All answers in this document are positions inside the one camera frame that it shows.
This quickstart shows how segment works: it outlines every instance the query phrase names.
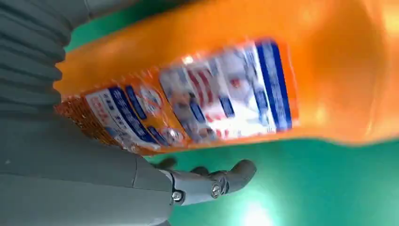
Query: blue stripe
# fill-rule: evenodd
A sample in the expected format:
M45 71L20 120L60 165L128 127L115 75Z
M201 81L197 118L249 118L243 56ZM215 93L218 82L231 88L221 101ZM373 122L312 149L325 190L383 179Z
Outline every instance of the blue stripe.
M259 113L260 115L263 114L264 111L267 111L269 109L269 106L267 104L267 97L266 93L264 90L254 90L254 95L255 95L255 100L256 100L256 105L258 106Z
M220 97L219 100L226 117L227 118L234 117L235 113L233 110L233 106L231 105L230 99L228 97Z
M266 87L267 96L269 97L269 105L270 105L271 114L273 116L274 123L276 124L276 127L279 128L279 119L277 117L276 105L274 103L273 92L272 92L272 89L271 89L271 84L270 84L270 79L269 79L269 72L268 72L267 66L266 66L266 59L264 57L262 43L259 43L259 44L256 45L256 50L258 51L259 64L261 66L261 70L262 70L262 74L263 74L263 80L264 80L264 85Z
M126 92L128 94L130 102L132 102L133 108L135 109L135 111L138 114L138 117L140 117L140 119L143 119L143 120L147 119L147 115L145 114L143 108L141 107L140 102L138 102L138 99L136 97L135 90L133 89L133 87L126 86Z
M264 48L268 48L269 45L271 47L272 54L273 54L273 61L274 61L274 66L276 68L277 81L276 81L276 78L271 77L271 73L267 69L266 55L264 53ZM292 127L291 113L290 113L290 109L289 109L288 94L287 94L287 88L286 88L286 84L285 84L285 78L284 78L283 68L282 68L281 59L280 59L279 48L275 42L268 41L268 42L258 43L256 45L256 49L258 51L259 63L260 63L261 69L262 69L263 80L265 83L267 96L269 98L271 113L273 115L273 119L276 124L276 128L277 128L277 130L284 130L287 128L291 128ZM279 89L279 92L281 93L281 98L275 97L273 95L273 91L276 91L276 89ZM284 114L285 114L284 121L286 123L283 123L280 121L281 117L279 117L279 112L277 111L277 107L279 107L279 106L283 107L283 109L281 109L281 110L284 111Z
M292 128L291 111L289 109L288 93L283 72L283 65L281 63L281 58L280 58L279 47L275 42L271 42L271 48L273 49L274 62L276 64L277 76L279 78L281 96L283 97L281 101L283 102L286 113L287 128Z
M200 123L205 123L205 117L201 111L200 106L195 102L191 102L190 108L191 108L191 112L194 114L194 117L197 119L197 121Z
M108 90L110 91L112 99L114 100L120 114L134 133L136 133L136 135L145 142L158 144L141 124L136 113L134 113L133 109L130 107L123 90L119 87L109 88Z
M168 142L161 136L161 134L152 126L147 127L148 131L158 140L163 146L170 146Z

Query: printed label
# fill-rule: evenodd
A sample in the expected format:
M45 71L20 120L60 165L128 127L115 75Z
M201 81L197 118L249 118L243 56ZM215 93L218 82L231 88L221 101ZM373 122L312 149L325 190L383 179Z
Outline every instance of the printed label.
M160 147L138 120L120 88L103 89L87 95L86 100L107 132L123 146Z
M164 70L160 83L196 143L292 127L279 49L273 41Z

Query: detergent bottle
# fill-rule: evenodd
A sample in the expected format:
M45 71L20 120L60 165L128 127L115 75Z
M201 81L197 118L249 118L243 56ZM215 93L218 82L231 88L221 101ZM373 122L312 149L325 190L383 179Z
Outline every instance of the detergent bottle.
M399 3L204 0L67 54L56 111L133 152L399 133Z

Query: green floor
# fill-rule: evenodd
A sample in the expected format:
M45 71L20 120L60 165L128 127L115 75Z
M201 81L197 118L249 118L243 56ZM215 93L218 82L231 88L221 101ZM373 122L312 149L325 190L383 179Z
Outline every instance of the green floor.
M67 50L172 6L161 1L146 0L80 27ZM211 203L177 207L173 226L399 226L397 141L349 148L291 140L173 156L180 170L199 165L228 169L241 159L258 166L254 180L241 192Z

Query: bolt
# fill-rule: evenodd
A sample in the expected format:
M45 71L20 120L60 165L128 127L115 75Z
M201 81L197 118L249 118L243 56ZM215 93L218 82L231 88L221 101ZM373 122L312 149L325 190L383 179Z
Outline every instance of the bolt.
M173 199L173 201L175 201L175 202L180 202L180 201L182 200L182 198L183 198L183 195L182 195L181 192L173 192L173 193L172 193L172 199Z
M213 185L212 186L212 198L217 199L220 196L222 189L220 188L219 185Z

